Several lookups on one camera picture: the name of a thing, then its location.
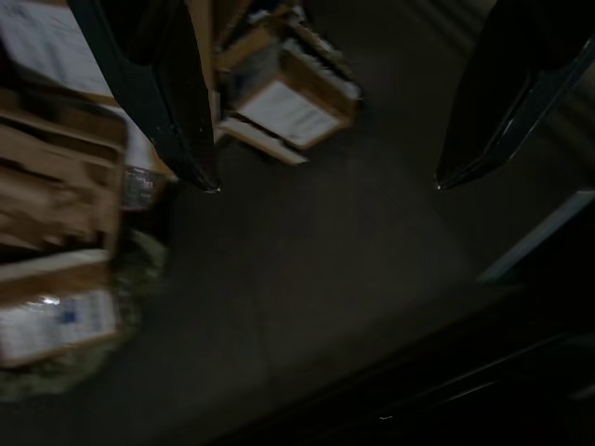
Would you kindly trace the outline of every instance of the concrete floor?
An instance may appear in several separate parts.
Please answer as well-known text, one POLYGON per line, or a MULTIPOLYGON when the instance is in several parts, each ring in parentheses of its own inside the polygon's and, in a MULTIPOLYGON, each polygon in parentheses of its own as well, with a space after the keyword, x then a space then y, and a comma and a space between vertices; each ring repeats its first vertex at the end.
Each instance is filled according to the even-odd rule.
POLYGON ((7 444, 202 444, 485 305, 432 204, 465 58, 407 2, 312 3, 364 86, 357 125, 300 168, 227 148, 224 192, 179 196, 142 333, 74 392, 0 407, 7 444))

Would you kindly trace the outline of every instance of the white label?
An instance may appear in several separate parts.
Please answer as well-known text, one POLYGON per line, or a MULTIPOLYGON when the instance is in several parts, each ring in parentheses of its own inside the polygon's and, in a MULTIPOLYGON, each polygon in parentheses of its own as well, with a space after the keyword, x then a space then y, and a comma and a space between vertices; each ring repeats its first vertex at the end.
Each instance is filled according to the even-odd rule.
POLYGON ((67 7, 0 0, 0 26, 21 75, 82 93, 112 95, 73 13, 67 7))
POLYGON ((279 81, 250 100, 239 113, 298 147, 307 146, 341 125, 337 118, 279 81))
POLYGON ((22 361, 115 331, 112 295, 104 289, 66 298, 42 297, 0 310, 5 361, 22 361))

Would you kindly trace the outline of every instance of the warehouse floor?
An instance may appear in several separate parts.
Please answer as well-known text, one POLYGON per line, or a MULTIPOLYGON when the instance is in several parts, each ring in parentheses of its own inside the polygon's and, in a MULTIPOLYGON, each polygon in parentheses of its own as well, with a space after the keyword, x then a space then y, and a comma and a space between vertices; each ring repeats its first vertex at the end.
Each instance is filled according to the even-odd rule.
POLYGON ((0 408, 7 444, 201 444, 485 305, 431 199, 465 59, 407 2, 312 3, 357 125, 300 168, 226 148, 223 193, 182 189, 142 332, 74 392, 0 408))

